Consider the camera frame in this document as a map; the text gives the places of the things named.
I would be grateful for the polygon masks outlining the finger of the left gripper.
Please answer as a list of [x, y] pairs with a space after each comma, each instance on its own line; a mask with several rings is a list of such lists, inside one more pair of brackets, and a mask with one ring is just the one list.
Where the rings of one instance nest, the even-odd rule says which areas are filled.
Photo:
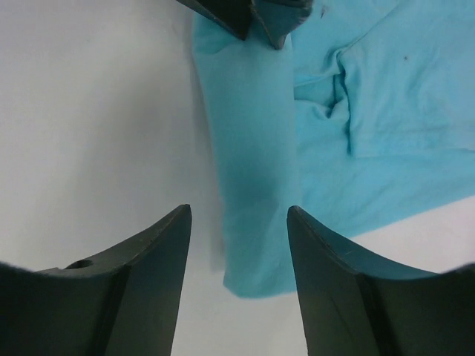
[[254, 1], [254, 17], [263, 27], [269, 43], [281, 50], [286, 37], [312, 13], [312, 0]]
[[245, 40], [252, 23], [250, 0], [177, 0], [194, 12], [206, 17]]

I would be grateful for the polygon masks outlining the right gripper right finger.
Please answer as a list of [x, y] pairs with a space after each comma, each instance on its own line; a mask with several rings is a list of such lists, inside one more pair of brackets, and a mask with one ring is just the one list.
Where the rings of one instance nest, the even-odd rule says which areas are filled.
[[310, 355], [472, 355], [474, 266], [406, 266], [337, 234], [304, 209], [287, 214]]

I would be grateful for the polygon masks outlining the turquoise t-shirt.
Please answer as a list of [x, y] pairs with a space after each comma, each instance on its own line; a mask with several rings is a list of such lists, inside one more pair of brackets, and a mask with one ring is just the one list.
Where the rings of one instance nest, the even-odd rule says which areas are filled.
[[238, 297], [295, 290], [291, 206], [354, 237], [474, 194], [472, 1], [316, 1], [280, 50], [198, 15], [192, 45]]

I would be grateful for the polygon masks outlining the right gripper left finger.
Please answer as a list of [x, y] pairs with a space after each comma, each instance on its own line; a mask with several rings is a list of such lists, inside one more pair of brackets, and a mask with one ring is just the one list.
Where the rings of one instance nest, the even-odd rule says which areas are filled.
[[1, 265], [3, 355], [171, 354], [191, 236], [180, 205], [66, 268]]

